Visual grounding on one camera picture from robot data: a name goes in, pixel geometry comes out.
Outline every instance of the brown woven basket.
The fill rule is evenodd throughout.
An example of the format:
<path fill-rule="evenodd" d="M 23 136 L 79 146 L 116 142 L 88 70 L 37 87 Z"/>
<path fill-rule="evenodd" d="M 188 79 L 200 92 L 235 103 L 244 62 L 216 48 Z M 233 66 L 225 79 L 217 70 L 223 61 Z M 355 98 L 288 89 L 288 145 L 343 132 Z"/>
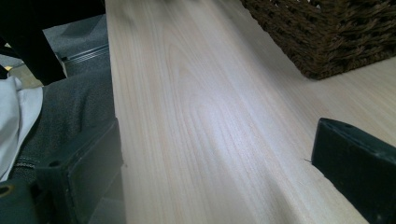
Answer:
<path fill-rule="evenodd" d="M 306 77 L 396 55 L 396 0 L 241 1 Z"/>

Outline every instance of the person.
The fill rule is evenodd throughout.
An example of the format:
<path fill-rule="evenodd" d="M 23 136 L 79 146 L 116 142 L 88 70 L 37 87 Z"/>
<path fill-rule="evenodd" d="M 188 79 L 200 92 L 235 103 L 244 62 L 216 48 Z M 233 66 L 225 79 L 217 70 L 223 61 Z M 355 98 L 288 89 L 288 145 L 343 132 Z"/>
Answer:
<path fill-rule="evenodd" d="M 35 182 L 35 166 L 85 128 L 114 119 L 110 71 L 69 77 L 21 89 L 15 77 L 0 80 L 1 181 Z"/>

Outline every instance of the wood grain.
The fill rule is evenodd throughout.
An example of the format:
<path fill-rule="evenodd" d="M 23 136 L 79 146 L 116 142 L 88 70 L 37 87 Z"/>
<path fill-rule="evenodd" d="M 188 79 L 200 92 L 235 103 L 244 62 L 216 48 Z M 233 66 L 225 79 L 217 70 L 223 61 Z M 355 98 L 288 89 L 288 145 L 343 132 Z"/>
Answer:
<path fill-rule="evenodd" d="M 129 223 L 365 223 L 318 119 L 396 145 L 396 60 L 313 81 L 237 0 L 106 1 Z"/>

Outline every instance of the floor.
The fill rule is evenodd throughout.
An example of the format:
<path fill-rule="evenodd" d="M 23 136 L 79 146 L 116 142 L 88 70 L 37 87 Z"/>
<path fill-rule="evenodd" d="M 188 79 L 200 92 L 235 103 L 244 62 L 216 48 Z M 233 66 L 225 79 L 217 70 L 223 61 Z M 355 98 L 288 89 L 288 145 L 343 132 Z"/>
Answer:
<path fill-rule="evenodd" d="M 64 62 L 69 77 L 110 72 L 106 15 L 51 27 L 44 30 L 44 34 Z M 11 74 L 29 72 L 19 59 L 0 55 L 0 62 L 13 68 Z"/>

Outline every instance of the wicker basket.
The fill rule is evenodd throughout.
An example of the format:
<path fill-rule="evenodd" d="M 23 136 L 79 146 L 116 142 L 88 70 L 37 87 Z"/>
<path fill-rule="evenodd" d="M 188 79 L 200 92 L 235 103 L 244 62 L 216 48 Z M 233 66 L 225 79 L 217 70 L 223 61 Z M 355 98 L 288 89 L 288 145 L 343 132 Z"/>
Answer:
<path fill-rule="evenodd" d="M 241 1 L 307 77 L 396 55 L 396 0 Z"/>

